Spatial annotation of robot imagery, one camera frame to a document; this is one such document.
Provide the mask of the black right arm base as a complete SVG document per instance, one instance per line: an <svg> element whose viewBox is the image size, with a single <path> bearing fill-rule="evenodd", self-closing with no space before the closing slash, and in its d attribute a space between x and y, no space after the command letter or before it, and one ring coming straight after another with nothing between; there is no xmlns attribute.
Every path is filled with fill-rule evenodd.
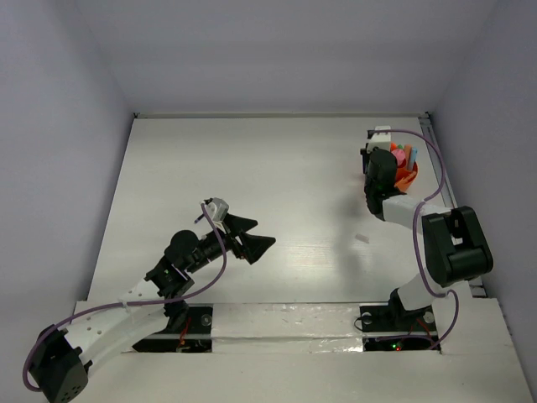
<svg viewBox="0 0 537 403"><path fill-rule="evenodd" d="M353 326L362 334L366 351L440 349L432 306L407 311L398 290L391 292L385 304L360 306Z"/></svg>

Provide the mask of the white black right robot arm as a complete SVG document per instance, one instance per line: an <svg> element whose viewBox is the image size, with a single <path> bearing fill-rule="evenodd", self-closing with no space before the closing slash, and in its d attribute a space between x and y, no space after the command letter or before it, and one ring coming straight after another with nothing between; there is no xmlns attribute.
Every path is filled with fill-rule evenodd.
<svg viewBox="0 0 537 403"><path fill-rule="evenodd" d="M418 274L392 291L386 309L388 323L405 329L451 286L492 271L492 252L472 208L448 209L408 196L396 186L397 160L386 149L362 149L361 156L370 213L412 231Z"/></svg>

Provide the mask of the blue tip clear highlighter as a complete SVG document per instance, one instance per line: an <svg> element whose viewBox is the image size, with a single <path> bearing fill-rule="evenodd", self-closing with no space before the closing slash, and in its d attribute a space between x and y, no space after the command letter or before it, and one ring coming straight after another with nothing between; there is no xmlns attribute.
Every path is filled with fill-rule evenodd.
<svg viewBox="0 0 537 403"><path fill-rule="evenodd" d="M409 167L410 169L414 168L414 164L417 158L418 150L415 147L411 148L411 151L409 153Z"/></svg>

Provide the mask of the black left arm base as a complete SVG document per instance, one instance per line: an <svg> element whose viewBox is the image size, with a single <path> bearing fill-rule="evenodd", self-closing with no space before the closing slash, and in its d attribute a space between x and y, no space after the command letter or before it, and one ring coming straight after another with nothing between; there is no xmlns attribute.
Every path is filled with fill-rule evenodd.
<svg viewBox="0 0 537 403"><path fill-rule="evenodd" d="M213 305L190 305L186 314L169 319L164 330L132 346L137 353L210 353Z"/></svg>

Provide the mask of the peach translucent marker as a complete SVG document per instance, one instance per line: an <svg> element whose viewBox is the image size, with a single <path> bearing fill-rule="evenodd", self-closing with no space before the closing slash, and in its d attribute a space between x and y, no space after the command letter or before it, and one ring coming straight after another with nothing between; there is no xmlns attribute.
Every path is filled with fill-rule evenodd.
<svg viewBox="0 0 537 403"><path fill-rule="evenodd" d="M407 189L413 182L414 177L407 176L405 178L402 178L400 181L398 181L395 185L401 190L404 191Z"/></svg>

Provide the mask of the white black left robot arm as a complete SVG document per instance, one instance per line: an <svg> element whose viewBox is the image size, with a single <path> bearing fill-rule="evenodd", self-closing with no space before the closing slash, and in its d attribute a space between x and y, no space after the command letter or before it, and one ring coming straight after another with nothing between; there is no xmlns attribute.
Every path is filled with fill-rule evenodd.
<svg viewBox="0 0 537 403"><path fill-rule="evenodd" d="M204 211L211 231L198 237L191 230L174 234L157 264L115 301L94 306L45 328L22 369L26 389L49 402L70 402L109 360L164 329L181 329L188 299L214 286L192 290L192 275L216 259L227 264L234 255L256 263L276 242L250 234L257 221L227 214L220 221Z"/></svg>

